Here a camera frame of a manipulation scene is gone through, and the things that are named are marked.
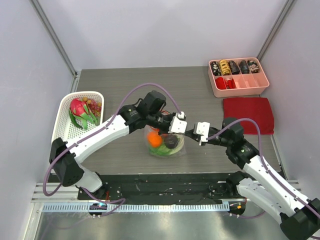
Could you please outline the dark brown mangosteen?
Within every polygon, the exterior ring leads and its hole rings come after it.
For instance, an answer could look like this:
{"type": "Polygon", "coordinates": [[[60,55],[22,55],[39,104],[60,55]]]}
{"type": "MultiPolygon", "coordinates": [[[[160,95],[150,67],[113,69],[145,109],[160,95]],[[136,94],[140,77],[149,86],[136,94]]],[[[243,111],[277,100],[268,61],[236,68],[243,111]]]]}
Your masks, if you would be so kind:
{"type": "Polygon", "coordinates": [[[175,149],[179,143],[179,138],[174,134],[168,134],[163,137],[163,142],[168,149],[175,149]]]}

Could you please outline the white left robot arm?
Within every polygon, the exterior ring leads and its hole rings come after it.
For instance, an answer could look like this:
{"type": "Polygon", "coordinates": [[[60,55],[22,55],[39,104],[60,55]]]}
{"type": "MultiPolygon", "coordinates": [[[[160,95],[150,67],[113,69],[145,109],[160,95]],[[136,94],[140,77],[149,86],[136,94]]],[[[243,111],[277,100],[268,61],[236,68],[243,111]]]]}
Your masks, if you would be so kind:
{"type": "Polygon", "coordinates": [[[136,103],[121,102],[108,120],[80,136],[67,141],[61,137],[54,139],[51,143],[49,168],[43,182],[46,184],[49,175],[54,172],[59,180],[59,187],[77,185],[88,191],[93,198],[102,199],[107,192],[106,186],[98,173],[83,167],[82,163],[105,145],[143,129],[146,125],[172,133],[173,122],[184,113],[177,108],[176,112],[163,115],[162,110],[169,96],[169,93],[163,95],[153,90],[136,103]]]}

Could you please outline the clear zip bag orange zipper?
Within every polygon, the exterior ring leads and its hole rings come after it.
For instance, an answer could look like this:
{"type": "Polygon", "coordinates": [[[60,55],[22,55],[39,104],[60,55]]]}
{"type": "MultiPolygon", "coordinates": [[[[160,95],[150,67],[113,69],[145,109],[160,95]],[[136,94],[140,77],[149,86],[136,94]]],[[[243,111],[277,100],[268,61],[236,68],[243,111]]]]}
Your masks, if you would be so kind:
{"type": "Polygon", "coordinates": [[[176,133],[160,133],[152,126],[144,127],[144,142],[148,152],[159,158],[169,158],[186,154],[185,139],[176,133]]]}

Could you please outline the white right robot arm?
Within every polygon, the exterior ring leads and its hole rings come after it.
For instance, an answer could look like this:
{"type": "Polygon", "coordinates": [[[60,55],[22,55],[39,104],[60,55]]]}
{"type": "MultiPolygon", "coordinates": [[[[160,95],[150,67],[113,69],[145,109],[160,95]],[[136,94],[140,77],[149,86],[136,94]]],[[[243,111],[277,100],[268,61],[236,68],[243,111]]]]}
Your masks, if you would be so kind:
{"type": "Polygon", "coordinates": [[[250,118],[226,118],[222,129],[211,127],[208,122],[198,122],[184,135],[206,144],[226,148],[228,159],[241,170],[233,173],[226,184],[226,193],[233,198],[239,195],[251,200],[280,225],[290,240],[316,239],[320,230],[320,200],[310,199],[289,184],[263,155],[262,147],[254,147],[244,138],[241,122],[250,118]]]}

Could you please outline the orange tangerine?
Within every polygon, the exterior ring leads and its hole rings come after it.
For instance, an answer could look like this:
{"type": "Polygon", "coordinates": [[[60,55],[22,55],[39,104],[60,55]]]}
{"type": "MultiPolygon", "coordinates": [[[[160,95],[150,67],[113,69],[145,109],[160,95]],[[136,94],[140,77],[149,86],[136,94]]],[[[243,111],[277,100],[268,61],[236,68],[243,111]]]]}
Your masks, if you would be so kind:
{"type": "Polygon", "coordinates": [[[152,148],[158,148],[163,143],[163,139],[158,132],[149,132],[147,134],[147,141],[152,148]]]}

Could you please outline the green lettuce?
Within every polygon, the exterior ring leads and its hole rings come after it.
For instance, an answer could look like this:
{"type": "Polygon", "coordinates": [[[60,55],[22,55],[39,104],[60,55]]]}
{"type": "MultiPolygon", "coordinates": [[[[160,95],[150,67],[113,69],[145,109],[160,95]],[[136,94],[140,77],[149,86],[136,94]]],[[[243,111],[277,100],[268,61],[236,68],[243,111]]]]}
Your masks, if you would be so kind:
{"type": "Polygon", "coordinates": [[[149,153],[157,157],[170,157],[180,153],[183,149],[184,149],[184,145],[178,145],[175,148],[168,148],[164,144],[162,144],[159,147],[152,147],[152,146],[148,147],[149,153]]]}

